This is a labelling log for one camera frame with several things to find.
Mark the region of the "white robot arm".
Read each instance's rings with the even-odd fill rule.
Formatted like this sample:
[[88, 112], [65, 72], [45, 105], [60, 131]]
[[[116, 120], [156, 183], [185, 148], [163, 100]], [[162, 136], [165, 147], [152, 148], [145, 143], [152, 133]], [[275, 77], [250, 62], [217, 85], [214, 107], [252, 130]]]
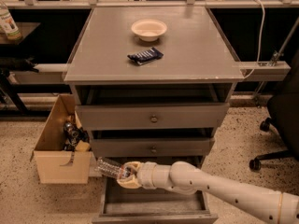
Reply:
[[126, 162], [117, 171], [117, 182], [126, 189], [165, 189], [186, 195], [200, 190], [268, 224], [299, 224], [299, 196], [210, 175], [184, 161]]

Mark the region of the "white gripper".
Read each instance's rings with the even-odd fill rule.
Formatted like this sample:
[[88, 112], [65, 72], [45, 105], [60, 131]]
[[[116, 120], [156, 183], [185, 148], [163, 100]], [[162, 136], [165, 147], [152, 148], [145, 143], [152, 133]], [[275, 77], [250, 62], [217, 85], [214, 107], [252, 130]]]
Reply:
[[155, 162], [128, 161], [123, 165], [123, 168], [131, 172], [137, 172], [137, 178], [133, 175], [118, 179], [117, 182], [125, 189], [139, 189], [140, 187], [156, 189], [152, 177], [155, 166]]

